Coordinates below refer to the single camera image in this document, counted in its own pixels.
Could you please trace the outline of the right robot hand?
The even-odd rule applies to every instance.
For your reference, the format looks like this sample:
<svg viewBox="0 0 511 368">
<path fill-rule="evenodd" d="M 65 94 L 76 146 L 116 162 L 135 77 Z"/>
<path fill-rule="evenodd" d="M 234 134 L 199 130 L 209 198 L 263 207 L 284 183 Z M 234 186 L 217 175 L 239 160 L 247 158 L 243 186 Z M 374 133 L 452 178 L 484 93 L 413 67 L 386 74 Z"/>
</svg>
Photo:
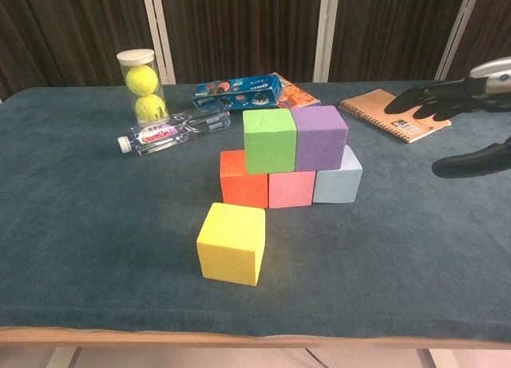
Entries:
<svg viewBox="0 0 511 368">
<path fill-rule="evenodd" d="M 416 119 L 430 117 L 446 121 L 461 113 L 510 111 L 510 58 L 488 61 L 455 81 L 436 81 L 398 95 L 384 108 L 387 114 L 404 113 L 414 107 Z M 486 176 L 510 169 L 510 140 L 491 144 L 476 152 L 449 156 L 431 166 L 435 176 L 444 179 Z"/>
</svg>

